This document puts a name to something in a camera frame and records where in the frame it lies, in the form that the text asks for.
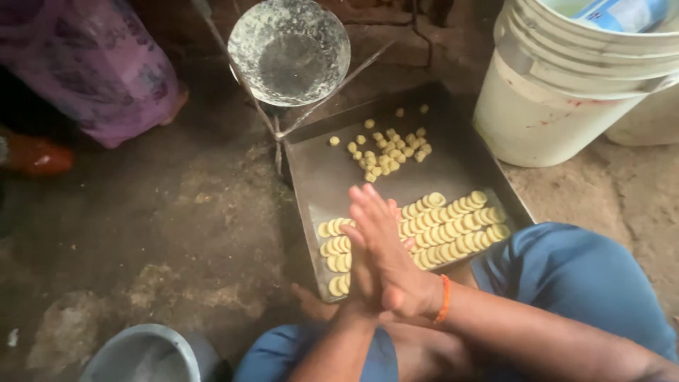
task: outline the stacked buckets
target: stacked buckets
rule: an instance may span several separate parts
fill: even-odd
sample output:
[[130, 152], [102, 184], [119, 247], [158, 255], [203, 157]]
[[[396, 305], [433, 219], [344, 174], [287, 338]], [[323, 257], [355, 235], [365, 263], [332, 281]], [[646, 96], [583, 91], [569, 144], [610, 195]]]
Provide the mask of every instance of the stacked buckets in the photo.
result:
[[474, 123], [507, 163], [564, 162], [648, 95], [679, 83], [679, 22], [662, 33], [605, 31], [557, 12], [577, 2], [507, 0], [498, 17]]

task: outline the metal tray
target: metal tray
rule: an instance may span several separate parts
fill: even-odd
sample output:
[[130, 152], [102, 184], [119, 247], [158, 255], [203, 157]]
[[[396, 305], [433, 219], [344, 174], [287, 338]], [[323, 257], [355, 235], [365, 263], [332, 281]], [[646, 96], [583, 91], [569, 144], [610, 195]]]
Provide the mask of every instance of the metal tray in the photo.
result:
[[[421, 114], [419, 108], [425, 103], [429, 105], [429, 112]], [[399, 107], [405, 109], [402, 118], [395, 116]], [[368, 118], [375, 120], [375, 128], [363, 126]], [[398, 171], [378, 177], [374, 185], [384, 198], [395, 199], [401, 207], [434, 191], [452, 202], [473, 190], [483, 190], [489, 197], [487, 206], [502, 207], [506, 211], [505, 224], [512, 232], [534, 224], [498, 161], [469, 121], [456, 113], [453, 96], [441, 84], [427, 84], [359, 105], [303, 126], [289, 134], [284, 142], [318, 291], [325, 302], [341, 299], [327, 289], [330, 279], [340, 273], [330, 271], [320, 255], [319, 247], [328, 239], [320, 238], [316, 229], [322, 222], [348, 218], [349, 187], [365, 183], [365, 172], [352, 159], [347, 144], [362, 134], [367, 142], [360, 145], [359, 150], [372, 150], [379, 155], [373, 133], [384, 134], [386, 129], [394, 128], [405, 138], [421, 126], [427, 130], [432, 154], [422, 163], [409, 158]], [[338, 146], [328, 144], [332, 136], [339, 137]], [[442, 264], [432, 271], [445, 272], [455, 263]]]

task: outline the concrete floor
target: concrete floor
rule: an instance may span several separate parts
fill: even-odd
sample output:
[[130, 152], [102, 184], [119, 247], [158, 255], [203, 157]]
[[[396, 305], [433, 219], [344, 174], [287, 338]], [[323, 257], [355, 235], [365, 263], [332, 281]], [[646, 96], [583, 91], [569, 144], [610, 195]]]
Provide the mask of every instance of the concrete floor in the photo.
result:
[[[303, 317], [289, 284], [312, 271], [274, 144], [223, 64], [181, 71], [178, 120], [112, 151], [84, 145], [62, 177], [5, 182], [0, 220], [3, 381], [73, 381], [126, 326], [205, 333], [232, 363], [263, 331]], [[373, 68], [314, 118], [430, 80]], [[634, 251], [669, 316], [679, 315], [679, 146], [601, 139], [549, 169], [507, 173], [536, 218], [579, 224]]]

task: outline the purple fabric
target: purple fabric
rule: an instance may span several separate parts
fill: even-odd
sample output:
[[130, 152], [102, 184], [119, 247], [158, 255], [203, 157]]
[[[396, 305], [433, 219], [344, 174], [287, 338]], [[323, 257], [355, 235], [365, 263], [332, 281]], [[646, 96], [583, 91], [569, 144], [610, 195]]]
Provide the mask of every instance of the purple fabric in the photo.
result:
[[170, 61], [125, 0], [0, 0], [0, 63], [107, 148], [177, 100]]

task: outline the orange thread bracelet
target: orange thread bracelet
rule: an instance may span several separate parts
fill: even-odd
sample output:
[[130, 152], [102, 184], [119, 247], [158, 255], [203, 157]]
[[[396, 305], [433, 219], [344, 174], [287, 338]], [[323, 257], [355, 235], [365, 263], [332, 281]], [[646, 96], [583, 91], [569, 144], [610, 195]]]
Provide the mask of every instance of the orange thread bracelet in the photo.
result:
[[450, 279], [446, 275], [441, 275], [441, 278], [443, 279], [443, 305], [441, 305], [441, 310], [434, 319], [434, 324], [443, 322], [450, 306]]

